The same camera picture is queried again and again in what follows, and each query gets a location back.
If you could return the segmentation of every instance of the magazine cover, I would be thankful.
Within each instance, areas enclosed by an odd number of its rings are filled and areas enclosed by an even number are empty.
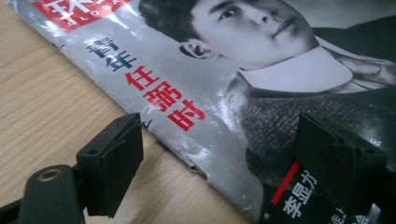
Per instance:
[[[314,114],[380,149],[395,171],[396,2],[8,4],[252,220],[392,223],[375,204],[343,210],[294,149],[299,116]],[[320,142],[316,134],[308,141]],[[359,182],[373,190],[357,197],[376,195],[376,184]]]

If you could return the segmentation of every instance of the red magazine logo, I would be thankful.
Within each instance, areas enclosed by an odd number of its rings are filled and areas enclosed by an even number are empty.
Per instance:
[[[51,21],[66,32],[99,20],[130,0],[42,0],[35,2]]]

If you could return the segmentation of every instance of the man's hair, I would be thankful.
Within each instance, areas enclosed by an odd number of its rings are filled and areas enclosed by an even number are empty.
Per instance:
[[[141,0],[139,10],[151,28],[185,42],[200,39],[191,25],[191,11],[198,0]]]

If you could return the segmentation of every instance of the man's eyebrow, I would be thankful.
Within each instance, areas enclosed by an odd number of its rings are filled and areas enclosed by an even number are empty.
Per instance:
[[[230,4],[233,4],[233,1],[226,1],[226,2],[222,2],[218,5],[213,6],[212,8],[209,9],[209,15],[227,7]]]

